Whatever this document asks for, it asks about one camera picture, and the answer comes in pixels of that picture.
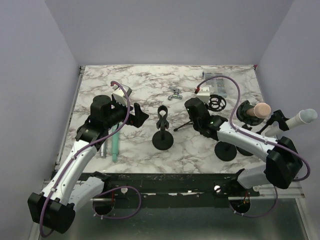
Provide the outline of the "grey mesh microphone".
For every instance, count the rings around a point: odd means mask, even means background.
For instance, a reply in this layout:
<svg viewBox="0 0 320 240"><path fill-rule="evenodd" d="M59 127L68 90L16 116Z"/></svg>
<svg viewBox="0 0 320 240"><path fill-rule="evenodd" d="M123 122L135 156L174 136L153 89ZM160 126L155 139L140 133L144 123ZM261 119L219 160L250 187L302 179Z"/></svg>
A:
<svg viewBox="0 0 320 240"><path fill-rule="evenodd" d="M100 157L106 158L107 157L107 142L104 141L100 148Z"/></svg>

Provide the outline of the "black stand of pink microphone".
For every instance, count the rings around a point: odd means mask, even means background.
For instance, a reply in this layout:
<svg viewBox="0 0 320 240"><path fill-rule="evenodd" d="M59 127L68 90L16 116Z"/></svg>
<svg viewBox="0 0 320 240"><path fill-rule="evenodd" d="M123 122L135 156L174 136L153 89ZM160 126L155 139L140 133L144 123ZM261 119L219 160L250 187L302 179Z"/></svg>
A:
<svg viewBox="0 0 320 240"><path fill-rule="evenodd" d="M246 111L253 108L254 106L250 104L248 100L244 101L239 105L236 111L236 117L240 122L247 124L248 127L257 126L263 122L265 118L257 118L253 116L249 116L246 114ZM236 146L229 144L227 142L219 141L215 148L214 152L216 156L224 161L230 162L237 156L237 148Z"/></svg>

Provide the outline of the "black tripod shock-mount stand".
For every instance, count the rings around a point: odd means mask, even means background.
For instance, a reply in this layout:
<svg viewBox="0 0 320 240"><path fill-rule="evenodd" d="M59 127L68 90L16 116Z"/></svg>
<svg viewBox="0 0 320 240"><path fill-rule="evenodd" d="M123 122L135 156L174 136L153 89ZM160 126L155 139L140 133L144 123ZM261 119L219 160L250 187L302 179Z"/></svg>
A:
<svg viewBox="0 0 320 240"><path fill-rule="evenodd" d="M209 111L221 112L227 106L226 100L217 94L210 94L209 99L202 101L199 97L193 97L184 103L189 121L175 128L177 132L186 125L192 125L201 135L213 138L213 135L220 129L220 125L228 120L218 115L210 115Z"/></svg>

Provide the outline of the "black round-base mic stand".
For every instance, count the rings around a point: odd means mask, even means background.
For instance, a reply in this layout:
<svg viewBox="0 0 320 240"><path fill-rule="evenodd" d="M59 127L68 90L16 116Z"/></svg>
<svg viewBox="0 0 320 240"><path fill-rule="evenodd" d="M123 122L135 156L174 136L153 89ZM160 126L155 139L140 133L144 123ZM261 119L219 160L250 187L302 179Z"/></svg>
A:
<svg viewBox="0 0 320 240"><path fill-rule="evenodd" d="M152 137L153 146L161 151L168 150L174 143L173 135L167 131L169 128L169 122L167 121L168 109L165 105L161 105L157 109L158 121L156 128L158 131Z"/></svg>

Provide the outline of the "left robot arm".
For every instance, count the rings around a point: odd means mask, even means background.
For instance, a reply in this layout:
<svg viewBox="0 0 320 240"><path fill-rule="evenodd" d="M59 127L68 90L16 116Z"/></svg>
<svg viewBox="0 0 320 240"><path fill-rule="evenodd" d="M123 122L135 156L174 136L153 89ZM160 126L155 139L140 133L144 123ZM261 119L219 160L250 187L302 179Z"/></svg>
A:
<svg viewBox="0 0 320 240"><path fill-rule="evenodd" d="M125 104L115 98L98 95L90 105L90 115L77 130L75 142L53 179L40 193L32 193L27 204L33 222L38 223L40 234L47 237L43 227L51 232L65 233L72 225L76 212L91 198L112 196L115 189L107 182L109 177L93 173L87 181L75 188L84 168L96 155L106 139L112 136L109 130L119 125L140 128L149 118L138 103L130 105L128 97Z"/></svg>

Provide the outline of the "pink microphone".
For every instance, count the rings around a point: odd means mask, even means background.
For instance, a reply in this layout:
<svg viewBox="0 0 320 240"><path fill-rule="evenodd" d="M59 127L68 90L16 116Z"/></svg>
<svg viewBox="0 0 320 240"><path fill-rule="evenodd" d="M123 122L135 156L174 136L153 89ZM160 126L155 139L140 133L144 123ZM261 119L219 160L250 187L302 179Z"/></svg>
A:
<svg viewBox="0 0 320 240"><path fill-rule="evenodd" d="M259 119L264 119L268 117L271 113L271 107L264 102L260 102L255 105L253 108L250 108L246 111L246 114L251 117L256 117Z"/></svg>

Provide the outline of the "teal microphone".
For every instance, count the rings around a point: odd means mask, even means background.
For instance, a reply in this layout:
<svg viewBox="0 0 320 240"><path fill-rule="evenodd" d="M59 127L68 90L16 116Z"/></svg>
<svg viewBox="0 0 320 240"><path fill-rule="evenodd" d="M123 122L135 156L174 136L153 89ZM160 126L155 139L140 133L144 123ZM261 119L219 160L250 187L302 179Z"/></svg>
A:
<svg viewBox="0 0 320 240"><path fill-rule="evenodd" d="M119 132L116 132L111 139L111 154L112 154L112 161L114 163L118 160L119 154Z"/></svg>

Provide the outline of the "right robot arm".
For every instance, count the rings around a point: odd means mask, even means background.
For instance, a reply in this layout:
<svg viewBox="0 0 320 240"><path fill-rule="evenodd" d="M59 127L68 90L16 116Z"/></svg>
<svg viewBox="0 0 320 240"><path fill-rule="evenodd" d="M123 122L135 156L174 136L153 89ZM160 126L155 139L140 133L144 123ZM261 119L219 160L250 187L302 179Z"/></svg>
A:
<svg viewBox="0 0 320 240"><path fill-rule="evenodd" d="M184 103L193 128L201 135L220 143L239 147L262 160L265 165L237 172L230 183L230 191L241 196L254 186L272 184L287 189L303 166L291 139L265 137L238 127L219 115L210 115L205 104L197 97Z"/></svg>

